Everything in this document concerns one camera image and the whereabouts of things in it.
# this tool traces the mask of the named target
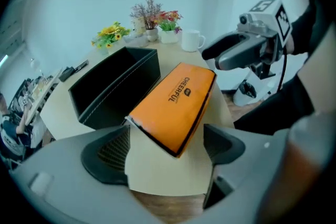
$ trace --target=black storage box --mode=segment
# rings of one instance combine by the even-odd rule
[[[70,89],[78,121],[95,130],[120,125],[159,80],[155,49],[123,47]]]

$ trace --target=white mug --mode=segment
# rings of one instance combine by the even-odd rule
[[[188,52],[194,52],[202,48],[205,43],[205,37],[200,35],[200,31],[197,30],[182,30],[182,49]]]

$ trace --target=orange box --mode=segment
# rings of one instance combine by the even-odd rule
[[[180,157],[197,129],[215,84],[215,72],[180,63],[127,119],[174,157]]]

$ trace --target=white table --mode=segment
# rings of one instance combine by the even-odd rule
[[[37,109],[41,105],[41,103],[44,101],[44,98],[46,97],[48,91],[50,88],[54,85],[55,81],[58,79],[58,77],[61,75],[62,70],[59,69],[55,74],[53,74],[53,78],[48,82],[48,84],[44,85],[43,91],[39,93],[37,99],[32,104],[31,108],[29,109],[27,119],[26,119],[26,125],[29,125],[32,119],[34,118]]]
[[[207,68],[199,52],[184,52],[177,44],[153,43],[147,48],[158,50],[161,78],[180,62]],[[105,57],[92,51],[87,57],[89,65],[64,83],[59,83],[47,100],[40,115],[55,139],[92,131],[91,128],[78,122],[68,89]],[[206,193],[212,164],[203,146],[204,123],[234,127],[227,104],[217,85],[198,129],[180,159],[173,158],[141,131],[131,127],[131,149],[125,166],[130,189],[168,196]]]

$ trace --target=wooden floor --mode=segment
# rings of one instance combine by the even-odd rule
[[[234,105],[232,97],[224,94],[224,99],[231,112],[232,119],[238,120],[241,116],[257,107],[260,102],[239,107]],[[205,195],[194,196],[158,196],[132,191],[133,195],[152,214],[164,223],[179,223],[202,214]]]

